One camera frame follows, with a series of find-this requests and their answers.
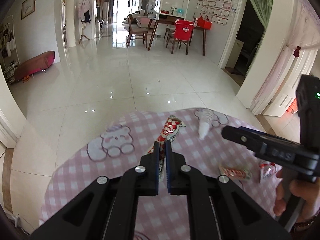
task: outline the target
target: green curtain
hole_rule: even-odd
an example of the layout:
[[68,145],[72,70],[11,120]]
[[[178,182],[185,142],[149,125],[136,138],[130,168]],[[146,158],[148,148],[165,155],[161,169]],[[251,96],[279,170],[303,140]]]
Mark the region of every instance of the green curtain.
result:
[[250,2],[260,22],[266,29],[271,15],[273,0],[250,0]]

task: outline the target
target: tablecloth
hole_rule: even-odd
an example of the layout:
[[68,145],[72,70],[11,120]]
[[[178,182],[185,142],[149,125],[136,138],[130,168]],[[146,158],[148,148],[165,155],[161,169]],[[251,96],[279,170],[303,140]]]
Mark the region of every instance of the tablecloth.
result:
[[[279,179],[272,176],[260,184],[260,160],[244,146],[221,136],[221,130],[226,124],[255,128],[214,111],[215,118],[209,133],[201,141],[198,116],[202,110],[190,108],[165,113],[142,111],[114,121],[99,137],[77,151],[54,172],[45,192],[40,223],[48,220],[98,176],[115,178],[137,166],[170,115],[180,118],[186,125],[180,128],[172,144],[173,151],[183,154],[188,165],[211,177],[220,175],[219,164],[250,169],[252,178],[243,182],[243,190],[274,216],[272,209]],[[166,180],[160,181],[158,196],[139,198],[135,230],[136,239],[190,239],[186,197],[169,195]]]

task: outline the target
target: red ottoman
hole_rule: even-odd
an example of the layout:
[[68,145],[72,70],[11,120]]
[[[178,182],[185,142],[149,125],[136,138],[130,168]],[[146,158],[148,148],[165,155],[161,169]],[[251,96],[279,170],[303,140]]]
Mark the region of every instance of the red ottoman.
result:
[[14,72],[14,78],[16,81],[23,79],[24,77],[44,70],[52,65],[55,59],[54,51],[47,51],[34,58],[28,59],[22,63]]

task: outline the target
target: candy wrapper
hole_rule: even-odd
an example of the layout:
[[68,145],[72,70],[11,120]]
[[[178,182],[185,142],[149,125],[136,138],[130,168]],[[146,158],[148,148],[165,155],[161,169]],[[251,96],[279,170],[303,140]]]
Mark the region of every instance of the candy wrapper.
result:
[[[160,144],[160,155],[159,155],[159,179],[162,181],[164,176],[164,158],[165,158],[165,146],[164,142],[166,140],[170,140],[173,143],[174,139],[176,138],[180,127],[185,127],[183,121],[178,119],[174,115],[170,115],[167,121],[165,122],[162,131],[157,138],[156,142]],[[150,150],[148,150],[147,154],[153,153],[154,150],[154,143],[152,144]]]
[[251,172],[247,169],[234,169],[220,165],[219,170],[221,175],[226,175],[230,179],[248,180],[252,177]]
[[275,163],[261,161],[259,166],[260,166],[260,183],[264,179],[271,177],[272,175],[276,174],[276,172],[277,172]]

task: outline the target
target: dark red bow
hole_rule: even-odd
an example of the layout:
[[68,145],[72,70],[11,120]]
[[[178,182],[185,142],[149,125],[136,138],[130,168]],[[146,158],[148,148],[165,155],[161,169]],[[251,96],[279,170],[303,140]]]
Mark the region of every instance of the dark red bow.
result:
[[297,48],[293,52],[294,57],[300,57],[300,50],[301,47],[297,46]]

